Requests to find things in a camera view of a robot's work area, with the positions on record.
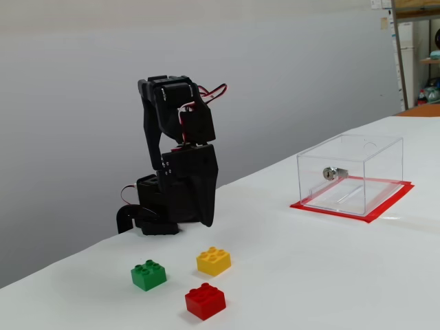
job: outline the lego brick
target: lego brick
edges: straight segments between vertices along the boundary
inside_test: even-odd
[[[165,268],[152,260],[147,260],[143,265],[136,265],[131,270],[133,284],[144,291],[148,291],[166,282]]]
[[[231,267],[229,253],[225,250],[218,250],[213,246],[197,257],[197,269],[211,276],[217,276],[229,267]]]
[[[225,294],[207,283],[185,295],[186,309],[203,321],[226,308]]]

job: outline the transparent box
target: transparent box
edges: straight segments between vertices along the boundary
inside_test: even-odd
[[[404,140],[344,134],[297,161],[302,205],[364,217],[402,187]]]

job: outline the robotic arm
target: robotic arm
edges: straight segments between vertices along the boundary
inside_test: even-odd
[[[214,125],[208,103],[228,88],[212,92],[188,77],[157,76],[138,82],[144,106],[144,131],[155,175],[138,179],[140,205],[127,205],[117,215],[118,232],[133,228],[132,219],[145,235],[177,234],[178,223],[202,222],[210,227],[214,218],[215,186],[219,172],[214,146]],[[165,134],[178,146],[161,154]]]

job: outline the white table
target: white table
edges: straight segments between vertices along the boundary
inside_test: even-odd
[[[371,224],[289,208],[299,199],[292,156],[218,189],[211,228],[133,230],[1,289],[0,329],[438,329],[440,120],[385,118],[351,132],[403,136],[404,179],[415,184]],[[233,262],[215,278],[195,262],[212,245]],[[149,292],[130,275],[146,259],[168,275]],[[204,281],[228,306],[202,322],[184,295]]]

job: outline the orange surface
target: orange surface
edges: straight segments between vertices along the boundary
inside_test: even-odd
[[[440,117],[440,104],[425,104],[399,113],[401,117]]]

